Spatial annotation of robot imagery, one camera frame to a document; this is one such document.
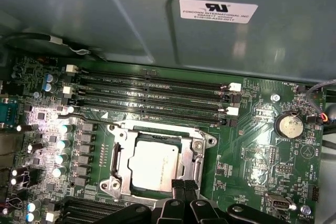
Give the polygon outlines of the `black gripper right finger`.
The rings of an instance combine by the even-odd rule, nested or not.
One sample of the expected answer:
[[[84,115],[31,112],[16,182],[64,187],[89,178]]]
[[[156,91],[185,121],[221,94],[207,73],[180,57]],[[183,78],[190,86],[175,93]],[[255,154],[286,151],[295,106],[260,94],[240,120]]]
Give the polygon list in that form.
[[[222,211],[215,202],[198,198],[197,190],[196,181],[184,181],[185,198],[190,203],[196,223],[286,223],[283,219],[243,204],[232,204]]]

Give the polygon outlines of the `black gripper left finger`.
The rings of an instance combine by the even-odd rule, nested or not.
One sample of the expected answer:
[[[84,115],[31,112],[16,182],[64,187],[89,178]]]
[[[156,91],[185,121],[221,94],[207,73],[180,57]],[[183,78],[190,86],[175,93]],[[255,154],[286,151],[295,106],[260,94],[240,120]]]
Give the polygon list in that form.
[[[172,180],[173,198],[159,201],[153,209],[144,204],[132,204],[95,223],[183,223],[184,186],[184,180],[174,179]]]

